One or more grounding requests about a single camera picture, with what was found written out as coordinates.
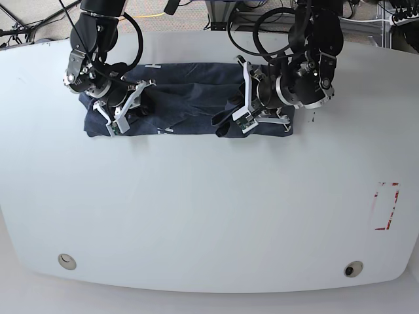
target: white tabletop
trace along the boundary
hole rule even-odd
[[[252,47],[250,34],[236,36]],[[279,48],[286,37],[263,42]],[[346,43],[336,97],[299,110],[285,139],[90,139],[84,107],[62,84],[69,51],[62,41],[0,52],[0,206],[27,267],[191,292],[345,287],[404,271],[419,232],[417,56]],[[135,53],[135,36],[122,36],[109,61]],[[141,62],[238,53],[222,32],[146,33]],[[397,190],[391,228],[375,230]],[[60,253],[77,269],[61,268]],[[363,272],[346,278],[356,260]]]

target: yellow cable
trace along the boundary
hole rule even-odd
[[[165,15],[166,13],[159,13],[159,14],[154,14],[154,15],[138,15],[138,16],[133,16],[132,18],[156,18],[158,16],[162,16]]]

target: floor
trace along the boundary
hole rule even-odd
[[[74,0],[64,0],[64,4],[68,5]],[[182,0],[181,3],[187,3],[188,0]],[[1,0],[16,17],[21,19],[25,24],[32,23],[37,20],[51,15],[61,8],[58,0]],[[126,12],[132,16],[153,15],[163,12],[167,0],[130,0],[126,8]],[[269,0],[269,2],[259,10],[267,11],[281,5],[290,6],[290,0]],[[345,15],[350,13],[348,5],[345,7]],[[70,12],[70,16],[74,22],[79,17],[79,8],[74,8]],[[374,18],[376,14],[376,5],[361,2],[357,9],[355,18],[369,19]],[[41,28],[35,36],[35,39],[65,39],[69,37],[71,26],[66,18],[59,16],[56,22]],[[180,7],[174,16],[163,15],[154,18],[138,18],[143,31],[196,31],[202,30],[208,22],[207,9],[204,1],[193,1],[191,4]],[[0,11],[0,29],[11,29],[14,22],[3,12]],[[119,31],[132,32],[134,29],[127,21],[123,21],[119,25]],[[8,41],[8,37],[0,38],[0,44]],[[349,41],[357,41],[368,44],[369,41],[360,36],[349,36]]]

